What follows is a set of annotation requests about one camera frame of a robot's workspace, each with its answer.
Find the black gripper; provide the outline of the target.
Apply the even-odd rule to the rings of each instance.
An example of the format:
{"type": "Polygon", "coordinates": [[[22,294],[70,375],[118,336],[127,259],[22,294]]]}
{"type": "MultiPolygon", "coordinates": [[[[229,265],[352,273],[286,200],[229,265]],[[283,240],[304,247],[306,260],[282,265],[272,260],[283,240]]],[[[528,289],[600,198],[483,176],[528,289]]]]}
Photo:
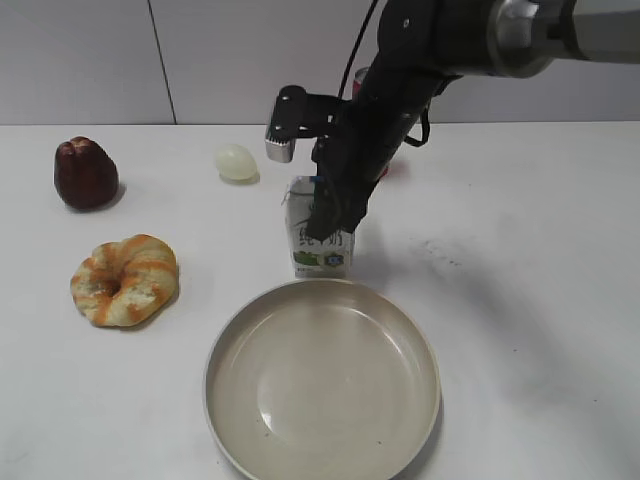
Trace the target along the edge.
{"type": "Polygon", "coordinates": [[[354,233],[367,214],[375,185],[403,143],[429,139],[430,73],[371,66],[356,95],[339,112],[329,138],[322,175],[312,176],[309,237],[324,241],[338,231],[354,233]]]}

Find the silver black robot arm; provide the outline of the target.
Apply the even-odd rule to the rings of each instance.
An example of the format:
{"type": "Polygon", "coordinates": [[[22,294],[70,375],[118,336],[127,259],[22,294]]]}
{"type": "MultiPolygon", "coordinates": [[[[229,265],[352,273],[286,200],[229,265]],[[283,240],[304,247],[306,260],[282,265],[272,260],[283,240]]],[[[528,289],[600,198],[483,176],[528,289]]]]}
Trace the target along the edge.
{"type": "Polygon", "coordinates": [[[322,181],[306,233],[352,233],[385,168],[434,97],[464,75],[530,78],[554,59],[635,64],[636,1],[389,1],[378,52],[312,159],[322,181]]]}

